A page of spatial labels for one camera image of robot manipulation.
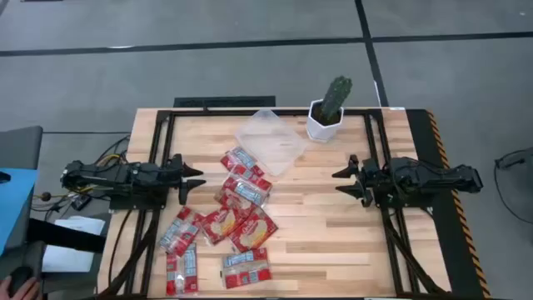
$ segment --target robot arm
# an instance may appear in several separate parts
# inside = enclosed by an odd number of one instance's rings
[[[162,167],[149,162],[128,162],[106,167],[74,161],[65,167],[61,182],[65,188],[73,191],[87,185],[104,188],[101,191],[112,199],[111,208],[144,206],[137,205],[137,202],[146,204],[143,208],[159,208],[166,203],[168,188],[179,188],[180,204],[185,204],[188,192],[206,182],[185,178],[202,174],[202,171],[188,167],[182,161],[181,154],[176,154]],[[120,203],[118,207],[114,205],[114,199]]]

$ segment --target potted cactus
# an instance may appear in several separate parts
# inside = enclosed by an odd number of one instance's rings
[[[351,91],[351,79],[337,77],[327,89],[324,99],[311,102],[307,115],[307,135],[318,142],[327,142],[342,124],[342,104]]]

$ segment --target white paper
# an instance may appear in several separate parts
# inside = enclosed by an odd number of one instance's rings
[[[103,220],[72,216],[66,220],[56,220],[58,226],[71,228],[85,233],[100,235],[105,222]],[[78,251],[66,247],[47,246],[42,259],[43,272],[89,272],[94,253]]]

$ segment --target human hand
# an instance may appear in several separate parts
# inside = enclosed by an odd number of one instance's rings
[[[11,276],[7,276],[0,283],[0,300],[42,300],[42,294],[39,292],[39,282],[34,277],[29,278],[15,292],[13,297],[9,297],[9,292],[7,292],[9,284],[11,284]]]

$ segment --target snack packet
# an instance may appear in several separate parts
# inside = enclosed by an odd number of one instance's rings
[[[159,244],[167,253],[182,256],[198,234],[202,220],[201,214],[192,211],[189,207],[182,207]]]
[[[227,188],[221,189],[220,192],[215,195],[215,200],[222,204],[222,206],[237,208],[239,213],[241,214],[241,217],[245,220],[257,207],[252,202],[246,200],[243,197],[240,197],[237,193]]]
[[[211,245],[216,245],[246,220],[238,207],[221,207],[208,214],[202,222],[203,232]]]
[[[231,171],[236,164],[240,163],[258,177],[261,177],[265,174],[256,165],[256,160],[241,147],[235,147],[226,152],[221,158],[220,162],[224,165],[224,167],[226,167],[227,171]]]
[[[167,253],[167,296],[198,292],[197,245],[189,245],[183,257]]]
[[[266,248],[222,258],[222,284],[236,288],[272,279]]]
[[[256,204],[259,207],[265,203],[265,200],[267,200],[268,197],[268,193],[266,191],[248,182],[246,179],[238,176],[232,176],[231,174],[222,184],[222,191],[224,189],[238,194],[239,196]]]
[[[259,248],[276,230],[276,224],[258,207],[228,237],[232,240],[235,248],[243,253],[250,249]]]
[[[230,176],[239,177],[244,180],[247,180],[248,182],[252,183],[256,187],[265,191],[265,193],[269,193],[270,190],[272,189],[272,183],[257,176],[254,172],[248,170],[240,163],[238,163],[237,165],[235,165],[235,167],[233,167],[233,169],[230,171]]]

